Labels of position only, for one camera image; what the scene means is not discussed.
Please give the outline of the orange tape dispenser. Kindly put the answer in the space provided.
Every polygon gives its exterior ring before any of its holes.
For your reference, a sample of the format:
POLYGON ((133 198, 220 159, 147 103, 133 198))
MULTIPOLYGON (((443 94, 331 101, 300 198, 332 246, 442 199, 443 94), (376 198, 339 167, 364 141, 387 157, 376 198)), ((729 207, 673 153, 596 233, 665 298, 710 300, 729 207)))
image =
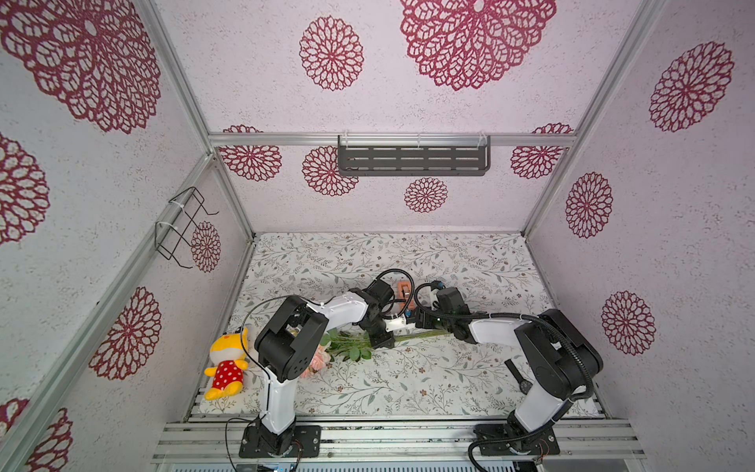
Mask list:
POLYGON ((411 301, 413 298, 413 285, 408 280, 397 283, 396 299, 401 302, 411 301))

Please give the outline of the pink flower bouquet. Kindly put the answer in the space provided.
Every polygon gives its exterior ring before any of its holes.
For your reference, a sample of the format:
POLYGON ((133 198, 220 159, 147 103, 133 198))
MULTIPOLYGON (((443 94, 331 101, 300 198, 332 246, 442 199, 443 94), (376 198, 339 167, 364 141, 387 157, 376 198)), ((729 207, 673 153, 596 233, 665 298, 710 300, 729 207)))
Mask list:
POLYGON ((302 374, 302 378, 320 373, 338 357, 350 362, 369 360, 373 357, 375 350, 367 334, 330 330, 320 341, 310 366, 302 374))

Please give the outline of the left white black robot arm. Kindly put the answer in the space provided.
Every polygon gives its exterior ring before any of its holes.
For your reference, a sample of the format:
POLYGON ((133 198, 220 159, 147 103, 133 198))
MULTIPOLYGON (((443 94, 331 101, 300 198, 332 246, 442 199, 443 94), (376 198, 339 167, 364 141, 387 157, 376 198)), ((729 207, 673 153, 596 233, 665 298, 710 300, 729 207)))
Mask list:
POLYGON ((381 315, 394 298, 378 278, 365 289, 354 288, 326 303, 299 295, 284 298, 261 330, 254 349, 267 375, 261 401, 261 430, 278 439, 295 423, 297 380, 310 367, 324 335, 343 326, 359 326, 371 348, 393 348, 395 338, 381 315))

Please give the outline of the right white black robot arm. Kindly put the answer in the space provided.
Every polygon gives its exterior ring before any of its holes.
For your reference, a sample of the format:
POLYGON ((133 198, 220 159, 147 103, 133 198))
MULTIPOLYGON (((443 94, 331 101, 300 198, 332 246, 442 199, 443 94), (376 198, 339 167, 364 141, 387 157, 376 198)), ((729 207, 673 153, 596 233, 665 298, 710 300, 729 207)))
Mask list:
POLYGON ((416 328, 447 330, 469 344, 512 345, 521 348, 534 379, 525 399, 505 422, 479 425, 468 457, 483 467, 476 452, 487 455, 532 455, 536 462, 559 454, 554 426, 572 405, 594 395, 594 377, 604 361, 585 336, 558 309, 540 315, 473 312, 455 287, 422 284, 436 295, 426 306, 413 296, 412 318, 416 328))

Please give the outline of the yellow plush toy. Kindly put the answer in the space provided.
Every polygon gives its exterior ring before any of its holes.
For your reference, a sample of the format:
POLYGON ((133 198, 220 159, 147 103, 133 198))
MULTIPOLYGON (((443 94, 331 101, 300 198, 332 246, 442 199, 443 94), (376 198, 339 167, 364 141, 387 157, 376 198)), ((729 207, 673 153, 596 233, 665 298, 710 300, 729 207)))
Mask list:
POLYGON ((212 384, 204 394, 207 401, 239 395, 244 387, 244 376, 249 369, 247 361, 248 330, 242 328, 233 334, 220 336, 210 346, 210 363, 204 374, 212 384))

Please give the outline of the dark grey wall shelf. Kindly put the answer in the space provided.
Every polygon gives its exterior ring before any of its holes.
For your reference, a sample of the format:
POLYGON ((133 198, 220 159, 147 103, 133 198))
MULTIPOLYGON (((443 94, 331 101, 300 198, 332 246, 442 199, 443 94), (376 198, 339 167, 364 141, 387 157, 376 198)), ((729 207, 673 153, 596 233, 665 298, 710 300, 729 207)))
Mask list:
POLYGON ((491 147, 351 145, 338 136, 336 163, 346 177, 482 177, 491 147))

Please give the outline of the aluminium rail frame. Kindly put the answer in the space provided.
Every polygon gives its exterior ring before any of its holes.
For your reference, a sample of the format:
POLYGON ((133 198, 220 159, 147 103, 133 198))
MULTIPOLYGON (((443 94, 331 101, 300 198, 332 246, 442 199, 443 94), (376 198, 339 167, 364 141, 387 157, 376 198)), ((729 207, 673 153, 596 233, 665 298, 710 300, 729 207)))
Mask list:
POLYGON ((566 419, 537 440, 501 438, 503 422, 492 420, 395 420, 306 418, 295 428, 283 452, 268 452, 253 433, 255 422, 169 423, 153 464, 220 464, 242 469, 253 463, 538 461, 642 461, 646 454, 629 422, 611 419, 566 419))

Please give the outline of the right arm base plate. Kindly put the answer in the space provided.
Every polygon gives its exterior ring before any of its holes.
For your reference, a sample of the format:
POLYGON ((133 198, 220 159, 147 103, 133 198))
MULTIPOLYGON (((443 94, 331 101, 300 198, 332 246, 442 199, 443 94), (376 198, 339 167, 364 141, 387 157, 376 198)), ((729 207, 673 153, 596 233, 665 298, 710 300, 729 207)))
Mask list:
POLYGON ((507 423, 479 424, 474 428, 482 456, 496 455, 559 455, 560 445, 552 427, 541 427, 533 432, 519 431, 507 423))

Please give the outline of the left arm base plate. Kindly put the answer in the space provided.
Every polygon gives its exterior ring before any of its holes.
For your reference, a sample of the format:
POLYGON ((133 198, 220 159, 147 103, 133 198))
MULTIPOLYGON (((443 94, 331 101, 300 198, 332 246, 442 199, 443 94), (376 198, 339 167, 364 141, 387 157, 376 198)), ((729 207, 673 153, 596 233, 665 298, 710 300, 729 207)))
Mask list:
POLYGON ((296 424, 275 435, 257 421, 245 428, 239 456, 245 459, 318 457, 321 436, 320 426, 296 424))

